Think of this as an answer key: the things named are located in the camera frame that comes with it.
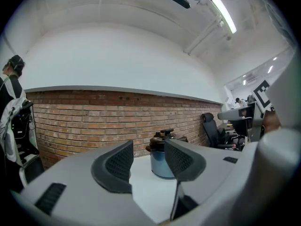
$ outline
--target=brick wall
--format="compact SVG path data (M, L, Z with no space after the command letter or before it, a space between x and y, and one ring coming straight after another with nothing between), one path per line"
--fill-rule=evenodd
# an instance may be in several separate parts
M27 93L34 102L40 155L45 168L90 148L133 140L134 156L156 131L174 128L188 141L207 145L201 114L217 119L219 104L173 97L90 90Z

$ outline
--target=fluorescent light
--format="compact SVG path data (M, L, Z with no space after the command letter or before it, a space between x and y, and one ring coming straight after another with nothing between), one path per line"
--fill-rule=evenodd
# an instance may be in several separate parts
M273 66L271 66L271 67L269 68L269 71L268 71L268 73L270 73L270 72L271 72L272 68L273 68Z
M221 12L222 16L225 18L228 26L231 29L232 33L235 33L237 31L235 24L228 12L228 10L226 9L225 5L223 4L223 2L221 0L211 0L215 6L218 8L218 10Z

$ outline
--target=chair headrest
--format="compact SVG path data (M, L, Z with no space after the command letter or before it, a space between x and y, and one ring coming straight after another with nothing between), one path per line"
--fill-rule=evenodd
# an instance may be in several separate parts
M213 120L214 116L211 113L202 114L204 122L210 122Z

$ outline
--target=pressure cooker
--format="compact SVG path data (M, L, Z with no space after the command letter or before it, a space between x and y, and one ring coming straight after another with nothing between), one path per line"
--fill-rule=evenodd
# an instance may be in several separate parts
M175 139L188 142L186 136L171 133L173 131L174 129L165 129L156 132L154 137L150 139L150 145L145 148L150 152L150 164L152 172L157 176L165 179L174 178L174 175L165 160L165 140Z

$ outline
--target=white table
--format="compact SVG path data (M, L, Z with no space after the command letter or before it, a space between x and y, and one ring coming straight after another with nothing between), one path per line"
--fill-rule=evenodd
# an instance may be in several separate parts
M150 156L134 158L131 167L133 200L155 223L166 221L174 203L175 179L162 179L151 171Z

